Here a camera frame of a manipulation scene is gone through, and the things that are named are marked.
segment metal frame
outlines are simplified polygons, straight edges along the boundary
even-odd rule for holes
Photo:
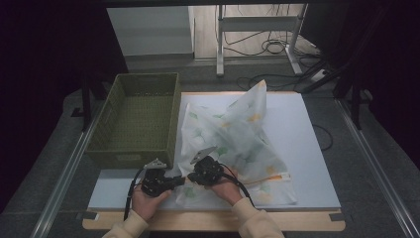
[[[404,201],[398,195],[398,192],[392,186],[392,183],[380,165],[379,160],[371,149],[368,140],[365,138],[363,131],[357,128],[357,126],[353,123],[352,118],[349,116],[351,112],[346,100],[336,99],[336,103],[347,123],[347,126],[350,129],[350,132],[352,133],[353,138],[361,149],[370,168],[370,171],[372,172],[374,178],[377,181],[377,184],[380,187],[380,190],[383,193],[383,196],[385,197],[399,225],[404,231],[405,236],[411,238],[420,237],[419,230],[413,221],[413,217],[405,206]]]
[[[304,4],[299,14],[294,16],[278,17],[223,17],[223,5],[219,5],[218,16],[218,44],[216,54],[216,72],[218,76],[223,76],[224,57],[223,57],[223,33],[225,32],[257,32],[257,31],[290,31],[293,32],[290,45],[285,46],[287,57],[290,60],[294,74],[301,75],[299,61],[294,54],[297,36],[302,27],[303,18],[307,4]]]
[[[93,120],[86,130],[81,133],[80,138],[74,147],[67,164],[62,170],[62,174],[59,177],[58,182],[55,184],[46,206],[44,207],[43,213],[41,213],[41,216],[32,231],[31,238],[47,237],[49,234],[56,214],[58,213],[61,203],[64,200],[74,173],[76,172],[81,157],[83,156],[84,150],[87,147],[87,143],[89,142],[92,134],[93,125],[98,120],[99,110],[102,106],[103,103],[99,103],[99,105],[96,106]]]

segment wall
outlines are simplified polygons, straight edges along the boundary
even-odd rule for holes
[[[191,54],[188,7],[110,8],[124,56]]]

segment gray floor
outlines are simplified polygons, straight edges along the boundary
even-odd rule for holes
[[[131,58],[128,59],[128,66],[132,72],[177,71],[183,91],[242,90],[238,86],[238,77],[252,77],[261,73],[291,74],[287,60],[282,58],[228,60],[224,77],[216,76],[213,61],[194,61],[188,58],[154,58],[147,61]],[[296,79],[281,77],[267,80],[271,84],[282,84]],[[333,86],[334,82],[303,96],[312,123],[326,128],[332,134],[333,146],[324,151],[323,155],[342,204],[347,227],[343,232],[287,232],[287,237],[405,237],[332,97]],[[3,237],[29,237],[33,231],[80,136],[82,118],[70,117],[73,108],[80,106],[79,91],[66,97],[64,112],[49,142],[0,216],[0,234]],[[419,171],[375,121],[366,105],[361,108],[361,123],[364,135],[392,184],[414,220],[420,221]],[[320,147],[328,146],[331,142],[328,135],[317,128],[314,130]],[[99,170],[95,165],[83,157],[52,224],[49,237],[100,237],[105,233],[84,230],[81,220],[76,219],[77,214],[86,209],[98,175]],[[235,236],[226,233],[206,233],[200,236],[228,235]],[[152,232],[150,235],[177,236],[193,237],[198,234]]]

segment white board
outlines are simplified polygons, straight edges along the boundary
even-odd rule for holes
[[[188,102],[213,108],[226,108],[241,94],[188,95],[182,94],[179,110],[175,162],[181,151],[183,117]],[[268,205],[266,210],[319,210],[341,207],[318,145],[305,104],[298,93],[268,93],[267,111],[263,119],[264,131],[283,159],[292,176],[297,202],[288,205]],[[103,170],[93,190],[89,209],[121,210],[136,170]],[[176,166],[166,177],[179,176]],[[176,205],[175,196],[166,200],[160,209],[185,209]]]

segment human hand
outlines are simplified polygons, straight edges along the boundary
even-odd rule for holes
[[[145,221],[148,221],[155,215],[160,203],[170,197],[171,194],[171,190],[166,190],[158,197],[151,197],[145,194],[142,187],[138,185],[133,191],[132,208]]]
[[[234,170],[231,170],[231,171],[233,174],[229,170],[224,168],[225,174],[231,175],[234,177],[238,176],[238,172]],[[239,192],[238,186],[234,184],[232,181],[230,181],[229,179],[224,178],[224,177],[220,178],[217,184],[210,186],[210,189],[212,189],[214,193],[216,193],[217,196],[229,202],[229,204],[231,204],[232,206],[242,199],[242,195]]]

